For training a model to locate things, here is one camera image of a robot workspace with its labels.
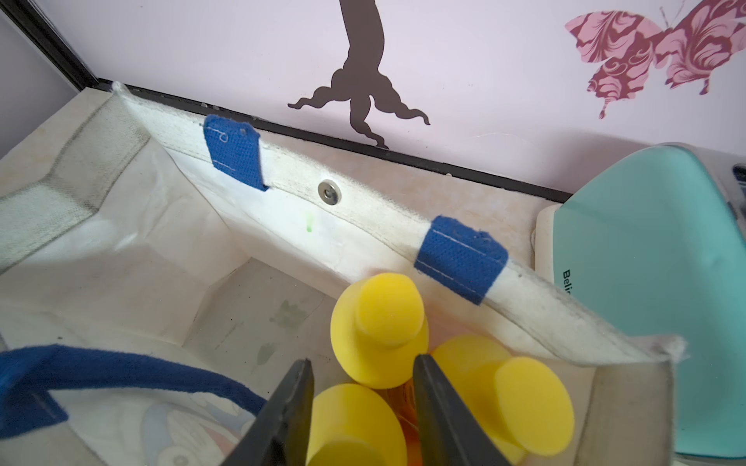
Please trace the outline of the white canvas Doraemon shopping bag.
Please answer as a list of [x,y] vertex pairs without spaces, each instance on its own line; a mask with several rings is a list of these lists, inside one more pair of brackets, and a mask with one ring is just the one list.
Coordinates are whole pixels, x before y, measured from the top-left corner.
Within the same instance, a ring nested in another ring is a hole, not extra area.
[[633,339],[452,217],[429,219],[252,126],[86,90],[1,159],[1,461],[218,465],[354,283],[394,272],[429,343],[545,362],[575,429],[526,465],[672,465],[677,337]]

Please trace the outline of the mint green toaster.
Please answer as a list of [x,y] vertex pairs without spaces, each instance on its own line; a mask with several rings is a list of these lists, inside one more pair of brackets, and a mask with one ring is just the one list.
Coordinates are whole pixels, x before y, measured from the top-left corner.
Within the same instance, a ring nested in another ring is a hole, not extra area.
[[680,456],[745,456],[745,160],[681,144],[543,209],[536,271],[631,337],[677,335]]

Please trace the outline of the orange soap bottle yellow cap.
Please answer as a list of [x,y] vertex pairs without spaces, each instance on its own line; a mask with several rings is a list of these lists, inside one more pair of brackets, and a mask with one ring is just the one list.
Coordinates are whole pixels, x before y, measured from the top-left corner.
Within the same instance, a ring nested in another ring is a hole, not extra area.
[[570,445],[575,431],[571,398],[543,362],[511,355],[480,335],[454,337],[431,356],[510,464],[529,454],[556,456]]
[[338,384],[313,400],[308,465],[422,465],[412,408],[360,384]]
[[429,349],[429,323],[415,283],[382,273],[350,285],[330,321],[334,356],[355,382],[373,389],[402,386]]

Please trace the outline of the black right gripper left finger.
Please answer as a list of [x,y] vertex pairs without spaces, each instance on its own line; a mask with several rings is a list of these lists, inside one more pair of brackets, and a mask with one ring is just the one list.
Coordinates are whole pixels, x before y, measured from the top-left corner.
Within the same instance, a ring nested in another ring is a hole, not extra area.
[[223,466],[304,466],[308,452],[314,374],[312,362],[299,359],[281,380],[247,434]]

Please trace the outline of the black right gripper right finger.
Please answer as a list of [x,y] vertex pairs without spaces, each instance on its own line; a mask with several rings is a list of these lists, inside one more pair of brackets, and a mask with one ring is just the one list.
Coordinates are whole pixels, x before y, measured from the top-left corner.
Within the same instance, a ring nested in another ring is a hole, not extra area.
[[510,464],[480,427],[432,356],[416,357],[413,382],[423,464]]

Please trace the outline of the black corner frame post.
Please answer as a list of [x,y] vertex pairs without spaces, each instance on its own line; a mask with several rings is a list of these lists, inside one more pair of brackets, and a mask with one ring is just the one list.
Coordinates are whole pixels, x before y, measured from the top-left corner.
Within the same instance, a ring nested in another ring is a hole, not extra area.
[[1,11],[75,89],[99,85],[99,79],[66,44],[33,1],[1,0]]

